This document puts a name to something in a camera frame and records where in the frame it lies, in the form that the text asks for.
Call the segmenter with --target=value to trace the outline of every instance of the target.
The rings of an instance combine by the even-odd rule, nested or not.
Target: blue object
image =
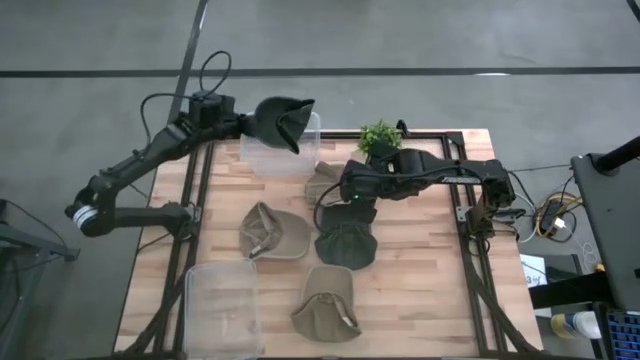
[[[607,320],[615,359],[640,359],[640,315],[609,313]]]

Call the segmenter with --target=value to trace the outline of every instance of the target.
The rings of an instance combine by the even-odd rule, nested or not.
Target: metal bracket
[[[458,222],[467,221],[467,211],[471,209],[471,206],[456,206],[456,219]]]
[[[456,144],[457,146],[464,146],[464,136],[460,131],[447,131],[447,138],[450,142]]]
[[[201,217],[202,217],[202,208],[191,204],[190,206],[191,209],[193,209],[193,211],[191,212],[191,221],[192,222],[200,222]]]

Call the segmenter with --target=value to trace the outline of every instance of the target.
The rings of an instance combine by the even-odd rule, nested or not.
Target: white bottle
[[[565,339],[600,339],[602,337],[593,311],[553,315],[551,328],[556,335]]]

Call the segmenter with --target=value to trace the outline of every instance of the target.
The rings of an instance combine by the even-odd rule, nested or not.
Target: olive green hat
[[[344,342],[362,333],[353,313],[351,270],[318,265],[309,271],[302,290],[302,303],[291,321],[304,337],[322,342]]]
[[[240,251],[249,259],[297,259],[307,252],[311,228],[298,215],[256,203],[240,225]]]
[[[325,190],[339,182],[343,170],[344,165],[329,165],[320,161],[316,166],[315,174],[304,185],[304,198],[307,205],[314,206]],[[321,205],[339,201],[341,201],[340,189],[336,188],[322,199]]]

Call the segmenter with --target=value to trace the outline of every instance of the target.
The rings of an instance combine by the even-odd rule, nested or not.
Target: dark green hat
[[[302,303],[291,321],[304,337],[344,342],[362,333],[353,312],[353,277],[347,268],[319,265],[311,269],[302,290]]]
[[[378,241],[363,223],[344,223],[320,234],[316,253],[325,264],[362,269],[376,259]]]

